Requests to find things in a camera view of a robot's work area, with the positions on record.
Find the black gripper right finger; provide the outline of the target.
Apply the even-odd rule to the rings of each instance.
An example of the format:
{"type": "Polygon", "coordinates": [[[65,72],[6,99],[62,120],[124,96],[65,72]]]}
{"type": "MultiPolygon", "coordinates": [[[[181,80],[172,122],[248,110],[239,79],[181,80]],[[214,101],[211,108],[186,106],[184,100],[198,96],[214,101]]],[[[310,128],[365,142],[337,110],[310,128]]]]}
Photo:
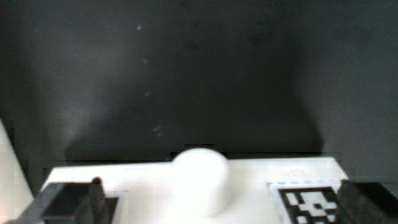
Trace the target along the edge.
{"type": "Polygon", "coordinates": [[[337,224],[398,224],[398,198],[378,182],[340,182],[337,224]]]}

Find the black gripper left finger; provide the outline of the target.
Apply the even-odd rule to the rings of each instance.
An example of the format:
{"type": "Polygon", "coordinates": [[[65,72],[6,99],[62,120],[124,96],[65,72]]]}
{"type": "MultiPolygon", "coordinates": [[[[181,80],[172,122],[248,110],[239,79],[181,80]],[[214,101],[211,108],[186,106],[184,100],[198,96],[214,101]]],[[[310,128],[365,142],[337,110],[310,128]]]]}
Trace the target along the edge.
{"type": "Polygon", "coordinates": [[[44,192],[56,191],[40,219],[44,224],[111,224],[117,198],[104,196],[101,178],[88,182],[53,182],[44,192]]]}

